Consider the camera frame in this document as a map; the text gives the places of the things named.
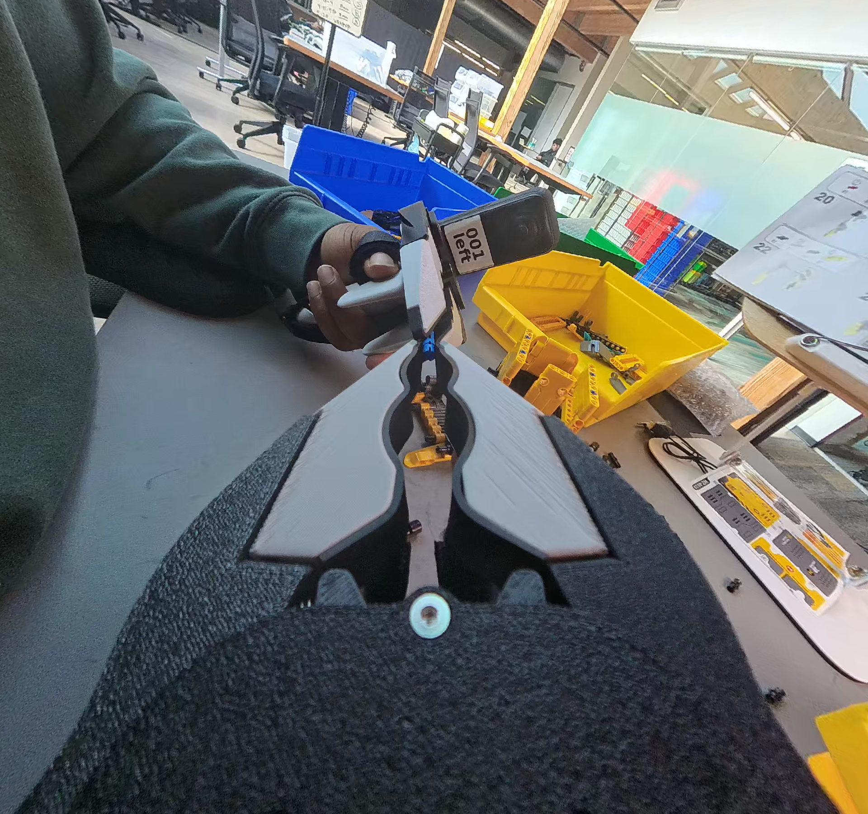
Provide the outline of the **yellow grey sticker sheet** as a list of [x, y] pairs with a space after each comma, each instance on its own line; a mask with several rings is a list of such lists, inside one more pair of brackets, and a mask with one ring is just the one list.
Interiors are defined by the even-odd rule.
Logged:
[[712, 523], [734, 538], [813, 613], [844, 591], [849, 553], [746, 464], [723, 467], [690, 484]]

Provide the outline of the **blue storage bin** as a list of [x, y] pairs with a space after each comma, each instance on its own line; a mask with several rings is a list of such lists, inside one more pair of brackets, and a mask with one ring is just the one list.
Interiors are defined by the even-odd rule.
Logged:
[[494, 202], [435, 160], [313, 125], [300, 134], [289, 181], [352, 222], [367, 222], [364, 212], [398, 212], [415, 203], [444, 220]]

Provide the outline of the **large yellow black lego model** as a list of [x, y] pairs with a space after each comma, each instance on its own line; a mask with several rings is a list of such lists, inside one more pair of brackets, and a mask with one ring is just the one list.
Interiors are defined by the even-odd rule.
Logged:
[[545, 416], [558, 416], [574, 433], [602, 414], [598, 372], [578, 354], [531, 329], [505, 355], [496, 378]]

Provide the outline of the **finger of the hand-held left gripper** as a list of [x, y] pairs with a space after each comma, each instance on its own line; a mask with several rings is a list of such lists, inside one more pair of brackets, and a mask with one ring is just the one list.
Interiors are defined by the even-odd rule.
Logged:
[[438, 345], [444, 343], [463, 345], [467, 341], [467, 332], [462, 314], [465, 304], [456, 276], [444, 278], [443, 293], [447, 302], [447, 310], [437, 326], [436, 342]]
[[433, 239], [420, 238], [400, 249], [407, 321], [411, 336], [424, 341], [447, 314], [443, 270]]

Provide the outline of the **book stand with white base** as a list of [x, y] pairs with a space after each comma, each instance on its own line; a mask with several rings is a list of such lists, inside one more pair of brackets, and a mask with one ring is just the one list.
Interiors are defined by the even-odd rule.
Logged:
[[[797, 499], [792, 490], [778, 487], [759, 471], [753, 461], [746, 456], [746, 445], [743, 440], [724, 442], [724, 433], [719, 436], [708, 434], [701, 424], [700, 429], [696, 430], [697, 436], [685, 437], [676, 428], [674, 418], [670, 418], [670, 422], [672, 425], [670, 429], [648, 429], [648, 450], [657, 464], [821, 656], [848, 678], [865, 684], [867, 679], [866, 542], [859, 539], [866, 536], [866, 518], [861, 521], [848, 518], [843, 523], [833, 520], [823, 523], [808, 509], [807, 501]], [[794, 591], [777, 580], [747, 549], [737, 548], [734, 545], [734, 538], [723, 535], [723, 526], [720, 523], [712, 523], [712, 512], [701, 508], [700, 502], [691, 492], [690, 484], [708, 473], [719, 468], [743, 464], [751, 467], [849, 553], [844, 591], [839, 600], [824, 613], [813, 613]]]

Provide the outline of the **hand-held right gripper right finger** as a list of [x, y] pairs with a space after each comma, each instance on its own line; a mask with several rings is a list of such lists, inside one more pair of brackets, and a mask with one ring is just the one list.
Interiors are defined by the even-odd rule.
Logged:
[[606, 556], [543, 414], [456, 346], [445, 343], [439, 354], [461, 509], [542, 561]]

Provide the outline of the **long wooden office table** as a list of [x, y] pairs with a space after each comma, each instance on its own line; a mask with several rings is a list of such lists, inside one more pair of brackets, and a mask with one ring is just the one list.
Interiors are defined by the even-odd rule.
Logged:
[[[537, 161], [524, 157], [515, 148], [497, 138], [492, 131], [483, 128], [480, 120], [481, 106], [478, 105], [472, 114], [470, 112], [471, 103], [479, 98], [481, 98], [480, 92], [473, 91], [468, 95], [465, 105], [468, 132], [461, 136], [459, 148], [469, 146], [473, 149], [476, 143], [483, 142], [490, 156], [497, 162], [505, 166], [512, 163], [520, 168], [534, 171], [551, 190], [558, 190], [582, 199], [591, 198], [588, 191], [572, 185]], [[302, 176], [315, 173], [334, 178], [368, 174], [370, 179], [374, 179], [377, 172], [384, 172], [386, 167], [396, 171], [431, 171], [439, 176], [443, 176], [449, 170], [448, 166], [441, 165], [435, 160], [413, 163], [410, 161], [410, 152], [397, 147], [375, 146], [363, 138], [313, 125], [305, 126], [300, 132], [294, 154], [287, 166], [288, 178], [293, 182], [299, 182]]]

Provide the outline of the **yellow grey lego claw assembly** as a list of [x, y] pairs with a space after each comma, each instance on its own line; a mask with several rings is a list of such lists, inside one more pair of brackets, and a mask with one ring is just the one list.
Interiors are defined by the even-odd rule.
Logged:
[[439, 392], [436, 376], [429, 374], [425, 377], [422, 389], [413, 397], [410, 407], [425, 444], [406, 453], [405, 467], [424, 469], [450, 462], [454, 448], [445, 431], [447, 405], [443, 394]]

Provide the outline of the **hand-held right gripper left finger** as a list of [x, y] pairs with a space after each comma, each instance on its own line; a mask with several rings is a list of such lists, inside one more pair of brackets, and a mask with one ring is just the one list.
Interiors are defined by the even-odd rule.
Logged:
[[394, 516], [408, 429], [408, 342], [320, 408], [249, 547], [256, 560], [328, 562]]

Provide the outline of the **stack of red blue crates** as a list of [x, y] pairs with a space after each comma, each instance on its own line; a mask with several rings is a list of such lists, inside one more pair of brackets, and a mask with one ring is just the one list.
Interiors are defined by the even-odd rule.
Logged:
[[619, 187], [602, 195], [594, 211], [604, 247], [625, 255], [646, 287], [664, 295], [709, 280], [713, 238], [699, 227]]

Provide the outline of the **heap of large lego parts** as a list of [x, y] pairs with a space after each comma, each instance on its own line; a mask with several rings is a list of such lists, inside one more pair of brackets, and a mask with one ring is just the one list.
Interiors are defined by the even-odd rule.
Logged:
[[532, 317], [530, 322], [552, 342], [552, 333], [563, 331], [570, 339], [570, 347], [599, 362], [608, 365], [620, 378], [623, 386], [632, 386], [647, 374], [646, 363], [623, 345], [614, 342], [602, 331], [594, 329], [594, 321], [579, 311], [567, 317], [544, 314]]

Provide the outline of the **person's left hand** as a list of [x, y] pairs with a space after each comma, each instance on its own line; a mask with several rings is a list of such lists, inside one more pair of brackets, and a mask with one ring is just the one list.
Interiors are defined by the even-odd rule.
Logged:
[[370, 224], [336, 224], [324, 233], [308, 261], [309, 309], [325, 338], [344, 352], [360, 350], [401, 321], [396, 309], [367, 314], [363, 309], [339, 306], [348, 286], [357, 282], [351, 271], [351, 259], [368, 232], [384, 235], [382, 230]]

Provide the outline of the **lego instruction booklet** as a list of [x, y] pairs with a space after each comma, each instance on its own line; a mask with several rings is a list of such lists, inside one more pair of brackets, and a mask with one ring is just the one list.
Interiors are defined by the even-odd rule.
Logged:
[[866, 162], [849, 159], [713, 276], [799, 328], [866, 348]]

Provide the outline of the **black office chair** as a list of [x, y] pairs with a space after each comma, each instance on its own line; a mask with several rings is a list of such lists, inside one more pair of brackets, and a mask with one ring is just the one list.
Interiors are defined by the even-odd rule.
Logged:
[[231, 100], [239, 103], [240, 94], [268, 105], [273, 118], [269, 121], [240, 120], [233, 125], [237, 147], [244, 149], [251, 137], [275, 135], [284, 144], [283, 130], [289, 121], [295, 127], [305, 125], [306, 115], [312, 114], [315, 98], [312, 72], [314, 62], [303, 63], [307, 76], [299, 83], [291, 76], [294, 53], [281, 47], [284, 18], [291, 17], [285, 0], [222, 0], [220, 41], [227, 58], [242, 60], [247, 74], [237, 83]]
[[484, 190], [493, 191], [501, 183], [484, 173], [473, 161], [484, 122], [502, 87], [483, 75], [461, 67], [454, 80], [434, 78], [419, 70], [397, 73], [404, 96], [392, 113], [400, 134], [384, 137], [381, 143], [411, 153], [421, 159], [435, 159]]

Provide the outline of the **green storage bin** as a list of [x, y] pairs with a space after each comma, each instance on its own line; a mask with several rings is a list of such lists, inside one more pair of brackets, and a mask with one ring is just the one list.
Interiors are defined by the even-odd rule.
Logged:
[[[558, 218], [559, 216], [564, 215], [556, 212], [556, 217]], [[627, 273], [629, 277], [635, 277], [642, 267], [642, 264], [635, 260], [633, 256], [608, 241], [602, 235], [595, 235], [595, 232], [596, 231], [591, 231], [585, 241], [580, 241], [576, 238], [565, 236], [560, 233], [556, 250], [573, 256], [583, 256], [594, 259], [599, 262], [600, 265], [613, 265]]]

